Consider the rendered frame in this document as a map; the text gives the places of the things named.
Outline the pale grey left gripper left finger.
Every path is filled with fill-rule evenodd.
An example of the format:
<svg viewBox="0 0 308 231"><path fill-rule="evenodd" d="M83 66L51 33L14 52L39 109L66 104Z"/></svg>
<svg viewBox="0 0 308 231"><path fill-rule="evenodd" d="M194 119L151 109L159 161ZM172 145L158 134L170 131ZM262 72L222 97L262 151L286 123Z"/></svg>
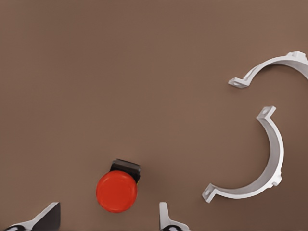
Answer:
<svg viewBox="0 0 308 231"><path fill-rule="evenodd" d="M13 224L4 231L59 231L61 203L52 202L33 219Z"/></svg>

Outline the red push button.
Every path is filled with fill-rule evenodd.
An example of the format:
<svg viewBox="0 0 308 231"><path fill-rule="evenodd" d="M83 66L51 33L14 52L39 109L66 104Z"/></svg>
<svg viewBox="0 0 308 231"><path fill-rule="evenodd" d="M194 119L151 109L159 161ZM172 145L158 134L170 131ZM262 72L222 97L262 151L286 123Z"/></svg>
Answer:
<svg viewBox="0 0 308 231"><path fill-rule="evenodd" d="M137 199L140 177L140 165L115 159L110 170L96 185L98 204L111 213L121 213L130 209Z"/></svg>

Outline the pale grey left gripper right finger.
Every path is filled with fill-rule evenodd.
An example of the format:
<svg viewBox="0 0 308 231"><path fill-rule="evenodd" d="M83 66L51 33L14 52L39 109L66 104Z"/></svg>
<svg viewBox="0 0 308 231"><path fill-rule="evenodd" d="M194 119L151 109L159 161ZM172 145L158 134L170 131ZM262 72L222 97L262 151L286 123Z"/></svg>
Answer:
<svg viewBox="0 0 308 231"><path fill-rule="evenodd" d="M190 231L190 228L186 224L172 220L169 217L166 202L159 203L159 218L160 231Z"/></svg>

